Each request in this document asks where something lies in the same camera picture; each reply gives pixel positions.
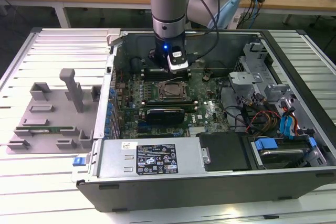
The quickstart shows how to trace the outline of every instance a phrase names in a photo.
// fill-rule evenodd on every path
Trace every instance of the black plastic cover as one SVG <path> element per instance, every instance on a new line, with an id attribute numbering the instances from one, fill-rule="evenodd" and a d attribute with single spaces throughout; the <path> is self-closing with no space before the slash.
<path id="1" fill-rule="evenodd" d="M 251 170 L 247 150 L 243 145 L 244 133 L 214 132 L 199 135 L 201 148 L 206 148 L 210 163 L 205 164 L 208 172 L 222 170 Z"/>

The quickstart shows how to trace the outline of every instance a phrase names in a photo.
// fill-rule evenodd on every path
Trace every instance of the table leg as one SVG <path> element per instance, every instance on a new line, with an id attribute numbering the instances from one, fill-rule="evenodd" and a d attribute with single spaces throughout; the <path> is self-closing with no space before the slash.
<path id="1" fill-rule="evenodd" d="M 291 14 L 286 15 L 285 18 L 283 19 L 282 23 L 287 25 L 291 17 L 292 17 Z"/>
<path id="2" fill-rule="evenodd" d="M 104 9 L 103 8 L 99 8 L 99 16 L 100 16 L 100 19 L 105 19 L 105 14 L 104 14 Z"/>
<path id="3" fill-rule="evenodd" d="M 0 15 L 7 16 L 7 10 L 4 5 L 0 5 Z"/>
<path id="4" fill-rule="evenodd" d="M 61 25 L 61 28 L 71 28 L 70 21 L 68 18 L 67 10 L 63 7 L 62 4 L 54 6 L 58 21 Z"/>
<path id="5" fill-rule="evenodd" d="M 238 8 L 230 23 L 227 25 L 227 29 L 237 29 L 241 15 L 244 13 L 244 8 Z"/>

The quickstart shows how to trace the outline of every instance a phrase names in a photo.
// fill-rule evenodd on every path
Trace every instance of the electronic equipment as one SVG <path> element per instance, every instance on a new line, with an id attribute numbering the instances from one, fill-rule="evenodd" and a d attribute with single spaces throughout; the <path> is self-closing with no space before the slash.
<path id="1" fill-rule="evenodd" d="M 187 48 L 214 36 L 197 33 L 186 32 Z M 147 58 L 151 31 L 109 41 L 116 76 L 104 77 L 112 82 L 100 92 L 88 172 L 74 171 L 97 210 L 291 199 L 334 181 L 336 127 L 317 101 L 306 103 L 314 96 L 269 32 L 221 31 L 216 49 L 176 77 Z M 111 88 L 117 137 L 104 99 Z"/>

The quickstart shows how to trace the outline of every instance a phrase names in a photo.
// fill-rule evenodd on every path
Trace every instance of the aluminum extrusion table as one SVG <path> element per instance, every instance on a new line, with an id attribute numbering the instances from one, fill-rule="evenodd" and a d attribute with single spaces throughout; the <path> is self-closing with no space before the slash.
<path id="1" fill-rule="evenodd" d="M 43 29 L 28 36 L 0 81 L 1 143 L 12 136 L 12 129 L 29 103 L 33 82 L 43 81 L 52 88 L 64 89 L 59 72 L 61 68 L 74 68 L 75 78 L 83 89 L 102 83 L 109 54 L 107 32 L 107 29 Z M 296 31 L 270 32 L 336 123 L 335 66 L 308 36 Z M 279 68 L 275 67 L 275 71 L 281 74 Z M 0 223 L 330 223 L 336 220 L 336 184 L 320 187 L 295 200 L 100 213 L 71 181 L 72 160 L 77 154 L 7 155 L 5 148 L 0 147 Z M 265 215 L 279 216 L 279 219 L 265 219 Z"/>

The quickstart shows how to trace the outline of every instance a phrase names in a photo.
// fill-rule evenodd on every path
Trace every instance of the floor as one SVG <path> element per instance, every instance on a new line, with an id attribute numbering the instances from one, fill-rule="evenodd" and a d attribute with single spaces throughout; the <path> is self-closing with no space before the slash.
<path id="1" fill-rule="evenodd" d="M 0 77 L 6 71 L 12 59 L 25 41 L 33 27 L 59 27 L 58 19 L 49 7 L 10 8 L 8 15 L 0 17 Z M 79 27 L 122 27 L 150 28 L 151 14 L 139 10 L 104 9 L 105 19 L 101 19 L 99 9 L 68 8 L 69 19 L 73 28 Z M 260 14 L 252 29 L 302 29 L 324 49 L 328 41 L 336 35 L 336 19 L 322 17 L 314 27 L 314 16 L 293 15 L 289 24 L 284 25 L 284 15 Z M 336 62 L 336 39 L 328 46 L 325 53 Z"/>

